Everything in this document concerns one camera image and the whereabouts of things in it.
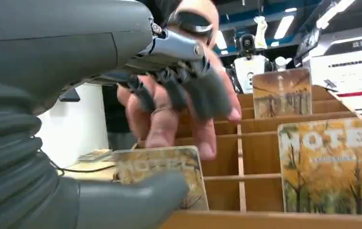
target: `card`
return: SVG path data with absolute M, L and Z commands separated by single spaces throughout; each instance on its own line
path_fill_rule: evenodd
M 139 182 L 159 171 L 179 170 L 189 185 L 182 210 L 209 210 L 198 149 L 178 146 L 113 152 L 118 176 L 124 184 Z
M 255 118 L 312 114 L 308 69 L 258 74 L 253 85 Z
M 286 212 L 362 214 L 362 119 L 280 125 Z

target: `fluorescent light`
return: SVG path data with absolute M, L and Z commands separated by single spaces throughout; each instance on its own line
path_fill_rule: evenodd
M 289 8 L 289 9 L 285 9 L 285 12 L 290 13 L 290 12 L 294 12 L 296 10 L 297 10 L 297 8 Z
M 219 49 L 226 49 L 227 48 L 226 40 L 224 40 L 224 36 L 223 36 L 222 31 L 217 31 L 216 44 L 217 44 L 217 47 Z
M 325 29 L 329 25 L 329 21 L 337 13 L 344 12 L 355 0 L 341 0 L 337 5 L 331 7 L 320 19 L 317 20 L 317 28 Z
M 355 0 L 341 0 L 338 5 L 335 6 L 337 8 L 337 12 L 344 12 L 354 1 Z
M 272 42 L 272 44 L 270 44 L 272 47 L 276 47 L 279 46 L 279 42 Z
M 293 20 L 294 20 L 293 15 L 282 18 L 282 20 L 280 21 L 278 30 L 276 30 L 275 39 L 282 39 L 286 35 L 286 32 L 288 31 Z
M 321 25 L 321 28 L 324 30 L 325 28 L 327 28 L 330 24 L 328 22 L 324 23 Z
M 331 7 L 320 19 L 317 20 L 317 28 L 326 28 L 328 26 L 328 22 L 337 15 L 337 8 Z

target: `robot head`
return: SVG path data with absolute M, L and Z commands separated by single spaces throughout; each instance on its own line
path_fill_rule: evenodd
M 256 52 L 255 49 L 255 36 L 252 34 L 244 34 L 240 37 L 239 41 L 239 53 L 241 55 L 253 55 Z

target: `sign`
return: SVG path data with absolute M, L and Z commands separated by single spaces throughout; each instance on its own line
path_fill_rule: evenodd
M 325 52 L 325 55 L 335 55 L 335 54 L 342 54 L 342 53 L 355 52 L 361 50 L 362 50 L 362 39 L 333 44 Z

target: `robotic hand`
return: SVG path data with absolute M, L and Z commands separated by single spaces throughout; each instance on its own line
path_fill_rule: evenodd
M 178 208 L 188 192 L 179 173 L 130 186 L 59 177 L 34 137 L 36 116 L 84 82 L 125 85 L 152 111 L 134 77 L 146 72 L 178 109 L 186 91 L 203 119 L 230 111 L 202 47 L 161 30 L 139 2 L 0 0 L 0 229 L 153 229 Z

